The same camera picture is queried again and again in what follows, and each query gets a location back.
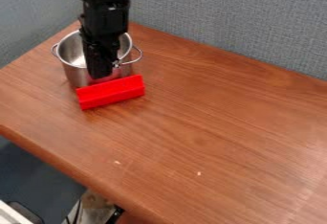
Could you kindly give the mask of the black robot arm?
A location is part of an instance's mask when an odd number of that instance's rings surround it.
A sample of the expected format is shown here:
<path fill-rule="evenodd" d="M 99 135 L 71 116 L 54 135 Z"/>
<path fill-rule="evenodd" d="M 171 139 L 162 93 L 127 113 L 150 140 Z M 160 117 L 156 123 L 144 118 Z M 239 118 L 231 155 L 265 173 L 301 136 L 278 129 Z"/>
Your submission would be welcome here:
<path fill-rule="evenodd" d="M 80 0 L 80 36 L 87 70 L 94 79 L 112 74 L 120 35 L 128 31 L 131 0 Z"/>

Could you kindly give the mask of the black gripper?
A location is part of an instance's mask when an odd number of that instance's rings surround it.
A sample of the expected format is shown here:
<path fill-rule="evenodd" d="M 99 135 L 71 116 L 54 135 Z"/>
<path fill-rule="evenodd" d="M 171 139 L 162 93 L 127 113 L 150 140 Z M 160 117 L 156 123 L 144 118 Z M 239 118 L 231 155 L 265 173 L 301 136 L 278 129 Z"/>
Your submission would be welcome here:
<path fill-rule="evenodd" d="M 92 79 L 112 74 L 120 48 L 119 37 L 128 31 L 131 0 L 82 0 L 79 17 L 83 53 Z"/>

